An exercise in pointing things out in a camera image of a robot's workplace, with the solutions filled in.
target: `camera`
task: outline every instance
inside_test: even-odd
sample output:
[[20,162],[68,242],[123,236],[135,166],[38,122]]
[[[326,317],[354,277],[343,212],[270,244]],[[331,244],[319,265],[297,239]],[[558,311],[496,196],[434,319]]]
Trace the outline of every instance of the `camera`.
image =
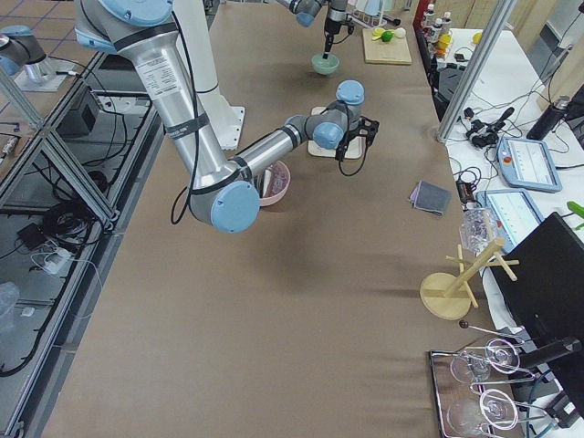
[[466,132],[466,138],[477,148],[496,144],[499,141],[498,132],[505,126],[505,120],[515,109],[510,107],[493,123],[483,123],[479,119],[471,121],[471,129]]

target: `brown table surface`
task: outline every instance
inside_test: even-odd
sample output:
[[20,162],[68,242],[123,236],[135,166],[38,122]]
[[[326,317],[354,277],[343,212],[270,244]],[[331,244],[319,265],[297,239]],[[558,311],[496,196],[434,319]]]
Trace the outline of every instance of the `brown table surface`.
[[[188,174],[167,141],[45,437],[437,436],[427,351],[475,337],[419,298],[425,276],[457,269],[444,261],[462,215],[438,119],[410,26],[411,66],[365,64],[355,32],[325,78],[310,66],[324,15],[305,29],[280,5],[221,5],[218,76],[247,108],[244,145],[361,81],[363,114],[381,122],[363,171],[346,178],[302,145],[285,158],[284,199],[224,235],[169,224]],[[421,179],[454,192],[444,217],[411,208]],[[480,305],[469,320],[489,325]]]

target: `blue joint cap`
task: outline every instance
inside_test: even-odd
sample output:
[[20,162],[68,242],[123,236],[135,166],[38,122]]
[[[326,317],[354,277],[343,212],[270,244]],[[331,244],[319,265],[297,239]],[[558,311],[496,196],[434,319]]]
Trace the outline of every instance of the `blue joint cap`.
[[324,121],[314,129],[312,139],[321,148],[337,149],[344,135],[345,131],[337,123]]
[[75,28],[75,33],[77,34],[77,42],[83,47],[98,50],[98,52],[104,52],[110,55],[116,55],[118,53],[118,50],[116,50],[113,44],[105,39],[95,38],[93,35],[81,32],[77,28]]
[[337,88],[337,99],[347,105],[360,105],[365,100],[365,88],[357,80],[344,80]]
[[18,64],[16,64],[15,61],[3,56],[0,56],[0,67],[4,69],[6,75],[8,76],[15,75],[20,69],[20,67],[18,66]]
[[106,10],[134,26],[153,27],[172,14],[172,0],[99,0]]
[[224,187],[211,206],[211,224],[224,233],[241,233],[257,218],[259,193],[247,181]]
[[0,29],[0,34],[4,34],[7,37],[31,37],[33,35],[33,31],[24,25],[14,25],[6,26],[3,29]]
[[314,22],[314,16],[307,14],[306,12],[298,12],[296,14],[296,21],[298,21],[303,27],[309,27]]

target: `pink bowl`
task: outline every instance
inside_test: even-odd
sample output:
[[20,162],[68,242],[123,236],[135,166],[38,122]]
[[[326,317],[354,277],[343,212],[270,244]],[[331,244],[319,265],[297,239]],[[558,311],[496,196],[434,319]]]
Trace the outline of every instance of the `pink bowl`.
[[290,170],[283,162],[275,162],[267,169],[272,171],[272,181],[266,196],[259,200],[262,207],[277,203],[284,197],[290,185]]

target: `round wooden base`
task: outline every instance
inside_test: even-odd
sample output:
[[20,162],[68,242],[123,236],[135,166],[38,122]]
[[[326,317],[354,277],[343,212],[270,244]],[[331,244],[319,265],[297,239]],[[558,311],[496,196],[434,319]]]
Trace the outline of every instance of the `round wooden base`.
[[422,303],[436,317],[456,320],[468,313],[471,300],[463,288],[454,293],[452,297],[445,297],[444,291],[455,281],[456,277],[444,272],[430,274],[420,286]]

